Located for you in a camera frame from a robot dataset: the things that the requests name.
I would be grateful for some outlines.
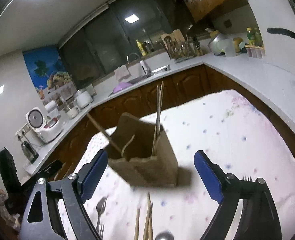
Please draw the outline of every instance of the ceiling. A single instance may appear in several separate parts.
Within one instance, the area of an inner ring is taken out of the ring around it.
[[[57,44],[108,0],[13,0],[0,17],[0,56]]]

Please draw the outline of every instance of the knife holder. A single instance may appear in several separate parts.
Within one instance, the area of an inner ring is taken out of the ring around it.
[[[122,153],[108,144],[108,164],[131,186],[176,187],[178,162],[163,126],[151,156],[154,129],[155,124],[123,113],[111,134]]]

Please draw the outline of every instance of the tablecloth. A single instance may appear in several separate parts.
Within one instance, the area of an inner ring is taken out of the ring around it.
[[[142,118],[155,122],[156,114]],[[136,209],[141,208],[139,238],[142,239],[147,212],[147,192],[153,202],[153,235],[170,231],[175,239],[200,239],[218,204],[199,177],[193,156],[204,150],[225,173],[239,179],[262,177],[273,196],[283,240],[295,233],[295,160],[270,121],[234,90],[210,94],[161,112],[166,130],[180,166],[178,187],[173,189],[131,187],[107,167],[93,194],[84,204],[94,225],[96,204],[108,196],[101,222],[104,240],[133,240]],[[102,133],[93,136],[75,172],[92,160],[108,144]],[[62,200],[58,203],[65,232],[75,239]],[[240,200],[226,239],[233,239],[241,216]]]

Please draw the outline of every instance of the table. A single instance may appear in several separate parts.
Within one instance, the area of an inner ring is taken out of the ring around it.
[[[155,122],[156,114],[142,118]],[[218,204],[200,179],[193,156],[204,150],[213,163],[225,173],[239,179],[262,177],[267,182],[280,218],[282,236],[295,233],[295,160],[270,121],[234,90],[210,94],[184,105],[162,111],[161,123],[166,130],[180,166],[178,187],[131,187],[107,167],[85,209],[96,225],[96,204],[108,196],[101,222],[105,224],[104,240],[134,238],[137,207],[140,212],[139,239],[142,239],[147,211],[147,192],[153,202],[153,235],[168,230],[175,239],[200,239]],[[91,139],[75,172],[92,160],[108,144],[102,133]],[[58,203],[62,223],[70,240],[75,239],[63,201]],[[233,239],[242,210],[239,202],[226,239]]]

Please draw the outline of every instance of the spoon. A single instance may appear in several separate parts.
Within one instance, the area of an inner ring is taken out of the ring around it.
[[[103,198],[101,198],[101,200],[96,205],[96,211],[98,212],[98,215],[99,215],[98,216],[98,222],[96,224],[96,231],[99,231],[101,215],[105,211],[106,202],[107,202],[107,197],[103,197]]]
[[[159,233],[155,237],[155,240],[174,240],[174,236],[169,231],[165,231],[165,232]]]

